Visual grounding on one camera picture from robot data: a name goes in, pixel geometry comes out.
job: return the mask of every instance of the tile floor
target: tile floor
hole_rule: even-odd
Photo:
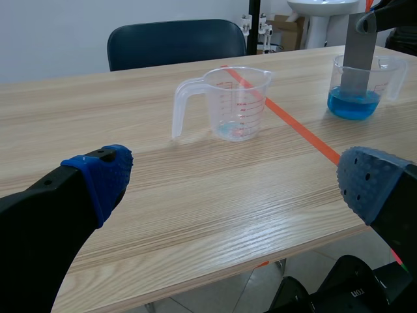
[[[374,231],[367,231],[288,258],[285,276],[298,279],[313,293],[336,260],[345,254],[359,257],[372,269],[394,261],[388,245]],[[156,313],[263,313],[280,281],[280,271],[273,263],[162,299],[154,303],[155,309]],[[141,306],[126,313],[147,311]]]

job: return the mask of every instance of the measuring cup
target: measuring cup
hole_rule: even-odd
[[[271,72],[248,67],[222,67],[182,82],[175,92],[172,137],[181,135],[187,99],[204,93],[215,135],[240,142],[256,135],[265,106]]]
[[[366,119],[384,93],[388,100],[397,99],[406,75],[407,62],[396,57],[374,56],[371,70],[360,70],[344,67],[343,55],[339,55],[333,62],[328,108],[346,119]]]

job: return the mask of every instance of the plastic measuring cup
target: plastic measuring cup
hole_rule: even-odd
[[[175,92],[172,137],[181,135],[187,99],[204,93],[212,131],[240,142],[256,135],[265,106],[271,72],[248,67],[222,67],[182,82]]]
[[[349,75],[349,85],[341,84],[342,75]],[[407,62],[392,56],[374,56],[371,70],[344,67],[343,55],[334,58],[327,105],[337,116],[346,119],[366,119],[377,108],[386,93],[394,101],[407,75]]]

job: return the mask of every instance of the chair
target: chair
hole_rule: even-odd
[[[109,37],[110,71],[240,57],[246,43],[225,20],[191,20],[122,26]]]

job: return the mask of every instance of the white sink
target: white sink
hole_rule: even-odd
[[[308,16],[349,14],[359,0],[287,0],[297,13]]]
[[[306,49],[325,46],[328,21],[332,15],[353,12],[359,0],[287,0],[299,15],[309,16]]]

